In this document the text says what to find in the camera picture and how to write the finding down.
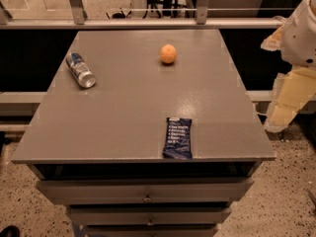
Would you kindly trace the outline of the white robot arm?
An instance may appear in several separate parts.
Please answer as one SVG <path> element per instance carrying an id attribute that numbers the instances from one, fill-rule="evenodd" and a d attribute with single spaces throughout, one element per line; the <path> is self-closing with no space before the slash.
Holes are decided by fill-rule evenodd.
<path id="1" fill-rule="evenodd" d="M 281 59 L 291 65 L 286 75 L 276 77 L 266 113 L 265 130 L 277 133 L 288 128 L 316 95 L 316 0 L 302 0 L 261 48 L 279 50 Z"/>

